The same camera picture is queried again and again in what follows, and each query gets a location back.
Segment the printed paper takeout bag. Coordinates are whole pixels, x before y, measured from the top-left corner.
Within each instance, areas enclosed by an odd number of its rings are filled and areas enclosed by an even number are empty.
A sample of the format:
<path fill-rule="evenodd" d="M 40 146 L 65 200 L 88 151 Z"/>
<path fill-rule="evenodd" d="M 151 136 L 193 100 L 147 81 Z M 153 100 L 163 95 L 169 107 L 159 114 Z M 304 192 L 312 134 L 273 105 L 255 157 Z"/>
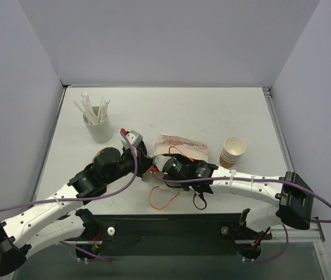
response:
<path fill-rule="evenodd" d="M 192 194 L 192 203 L 198 210 L 207 207 L 205 193 L 213 191 L 208 181 L 187 180 L 208 178 L 213 167 L 208 164 L 207 145 L 173 135 L 161 134 L 154 146 L 153 166 L 142 181 L 152 186 L 149 205 L 162 211 L 182 193 Z"/>

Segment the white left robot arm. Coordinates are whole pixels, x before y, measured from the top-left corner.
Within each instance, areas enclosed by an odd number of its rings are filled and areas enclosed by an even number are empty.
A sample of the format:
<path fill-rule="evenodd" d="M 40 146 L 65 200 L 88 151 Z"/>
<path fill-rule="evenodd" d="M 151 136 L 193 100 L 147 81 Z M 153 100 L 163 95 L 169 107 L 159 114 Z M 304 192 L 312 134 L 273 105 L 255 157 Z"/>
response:
<path fill-rule="evenodd" d="M 141 138 L 130 133 L 122 143 L 122 152 L 103 149 L 53 195 L 0 220 L 0 277 L 16 271 L 28 257 L 50 245 L 80 236 L 85 240 L 95 237 L 98 223 L 84 205 L 117 195 L 117 191 L 107 193 L 109 184 L 128 174 L 140 177 L 152 164 Z"/>

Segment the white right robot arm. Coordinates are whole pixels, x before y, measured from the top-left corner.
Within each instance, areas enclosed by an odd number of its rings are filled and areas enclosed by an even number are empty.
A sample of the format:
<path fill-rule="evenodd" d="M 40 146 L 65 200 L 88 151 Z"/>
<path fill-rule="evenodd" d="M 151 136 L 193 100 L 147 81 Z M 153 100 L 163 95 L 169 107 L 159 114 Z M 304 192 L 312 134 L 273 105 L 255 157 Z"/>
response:
<path fill-rule="evenodd" d="M 153 161 L 171 188 L 191 191 L 200 198 L 208 194 L 231 194 L 261 201 L 264 206 L 243 210 L 238 233 L 252 237 L 272 226 L 284 224 L 298 230 L 311 225 L 311 189 L 295 173 L 284 177 L 258 177 L 183 156 L 158 155 Z"/>

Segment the brown cardboard cup carrier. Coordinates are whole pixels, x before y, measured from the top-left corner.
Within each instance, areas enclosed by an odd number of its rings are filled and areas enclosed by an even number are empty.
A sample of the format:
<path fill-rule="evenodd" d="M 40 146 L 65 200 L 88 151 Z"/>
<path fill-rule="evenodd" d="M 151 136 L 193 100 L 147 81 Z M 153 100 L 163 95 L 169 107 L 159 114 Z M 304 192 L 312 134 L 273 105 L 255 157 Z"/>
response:
<path fill-rule="evenodd" d="M 106 148 L 99 150 L 99 151 L 97 152 L 97 154 L 93 156 L 92 162 L 94 161 L 94 159 L 95 159 L 96 157 L 98 157 L 99 155 L 101 155 L 101 154 L 104 152 L 105 149 L 106 149 Z"/>

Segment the white straw holder cup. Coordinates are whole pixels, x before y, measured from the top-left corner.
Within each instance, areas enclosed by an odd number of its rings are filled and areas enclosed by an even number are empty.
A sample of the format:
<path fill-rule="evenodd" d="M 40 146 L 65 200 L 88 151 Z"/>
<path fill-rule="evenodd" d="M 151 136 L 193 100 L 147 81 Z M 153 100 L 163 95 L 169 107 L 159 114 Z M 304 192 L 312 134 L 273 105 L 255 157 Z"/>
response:
<path fill-rule="evenodd" d="M 98 108 L 99 106 L 93 106 L 93 110 L 96 115 L 98 115 Z M 92 138 L 92 140 L 98 144 L 107 143 L 113 137 L 113 127 L 111 125 L 109 116 L 107 114 L 106 118 L 103 122 L 98 124 L 90 124 L 85 116 L 83 116 L 83 122 Z"/>

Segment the stack of brown paper cups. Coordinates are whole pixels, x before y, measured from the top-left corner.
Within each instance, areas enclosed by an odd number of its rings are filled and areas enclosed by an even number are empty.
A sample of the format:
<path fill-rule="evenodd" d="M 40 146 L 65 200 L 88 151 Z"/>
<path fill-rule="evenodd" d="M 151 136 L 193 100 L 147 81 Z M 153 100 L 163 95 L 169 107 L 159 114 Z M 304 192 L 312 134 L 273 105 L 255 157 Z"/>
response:
<path fill-rule="evenodd" d="M 237 136 L 227 138 L 220 152 L 220 164 L 225 167 L 234 166 L 246 152 L 246 149 L 247 146 L 241 138 Z"/>

